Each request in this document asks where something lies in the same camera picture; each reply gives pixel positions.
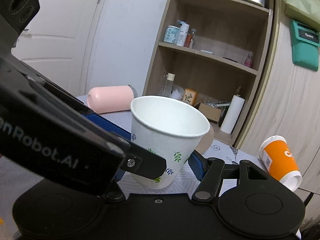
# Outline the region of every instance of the door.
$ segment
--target door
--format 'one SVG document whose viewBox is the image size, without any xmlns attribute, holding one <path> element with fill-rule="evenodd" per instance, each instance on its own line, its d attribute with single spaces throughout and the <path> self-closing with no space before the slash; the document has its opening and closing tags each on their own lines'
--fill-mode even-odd
<svg viewBox="0 0 320 240">
<path fill-rule="evenodd" d="M 74 96 L 99 0 L 39 0 L 40 11 L 12 54 Z"/>
</svg>

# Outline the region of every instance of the teal pouch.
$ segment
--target teal pouch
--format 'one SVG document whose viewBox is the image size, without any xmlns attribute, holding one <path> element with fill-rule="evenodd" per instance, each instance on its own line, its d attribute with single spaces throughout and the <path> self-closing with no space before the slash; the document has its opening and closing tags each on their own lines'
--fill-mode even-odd
<svg viewBox="0 0 320 240">
<path fill-rule="evenodd" d="M 292 61 L 295 65 L 318 71 L 319 32 L 311 27 L 291 20 Z"/>
</svg>

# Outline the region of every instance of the beige round object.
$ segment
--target beige round object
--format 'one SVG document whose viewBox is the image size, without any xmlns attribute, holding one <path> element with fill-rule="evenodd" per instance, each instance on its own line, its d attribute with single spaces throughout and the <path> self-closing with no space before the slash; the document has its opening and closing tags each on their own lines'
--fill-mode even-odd
<svg viewBox="0 0 320 240">
<path fill-rule="evenodd" d="M 204 154 L 204 152 L 209 149 L 210 145 L 213 142 L 213 138 L 214 138 L 214 131 L 213 131 L 213 127 L 210 124 L 210 130 L 209 132 L 207 132 L 201 139 L 201 141 L 199 142 L 199 144 L 196 147 L 196 151 L 200 154 Z"/>
</svg>

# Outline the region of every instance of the patterned tablecloth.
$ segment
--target patterned tablecloth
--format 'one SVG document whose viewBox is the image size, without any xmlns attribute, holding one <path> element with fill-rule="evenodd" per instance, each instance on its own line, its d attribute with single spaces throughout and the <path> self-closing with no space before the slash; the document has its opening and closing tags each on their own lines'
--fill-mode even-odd
<svg viewBox="0 0 320 240">
<path fill-rule="evenodd" d="M 86 96 L 79 97 L 79 99 L 86 104 Z M 115 112 L 104 114 L 102 116 L 128 132 L 131 132 L 132 114 L 130 111 Z M 264 169 L 262 162 L 256 157 L 232 148 L 217 140 L 213 141 L 210 148 L 203 154 L 203 156 L 205 158 L 220 158 L 228 164 L 239 163 L 240 160 L 244 159 L 250 160 L 260 168 Z M 15 200 L 42 179 L 42 177 L 18 166 L 5 157 L 0 159 L 0 218 L 4 221 L 4 224 L 0 223 L 1 240 L 12 239 L 13 234 L 17 231 L 11 211 Z M 130 193 L 188 193 L 189 196 L 191 196 L 199 183 L 200 182 L 196 179 L 196 176 L 193 174 L 188 163 L 186 163 L 175 177 L 175 180 L 164 189 L 155 190 L 144 188 L 139 185 L 128 172 L 125 173 L 122 180 L 119 182 L 119 185 L 126 197 L 128 197 Z M 220 194 L 235 186 L 235 179 L 224 180 Z"/>
</svg>

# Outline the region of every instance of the pink tumbler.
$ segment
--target pink tumbler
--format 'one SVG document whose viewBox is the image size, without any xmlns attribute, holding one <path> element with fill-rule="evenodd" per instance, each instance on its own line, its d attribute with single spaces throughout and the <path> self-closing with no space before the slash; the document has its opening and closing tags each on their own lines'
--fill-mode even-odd
<svg viewBox="0 0 320 240">
<path fill-rule="evenodd" d="M 87 97 L 88 106 L 98 114 L 130 110 L 131 101 L 138 97 L 131 86 L 92 88 Z"/>
</svg>

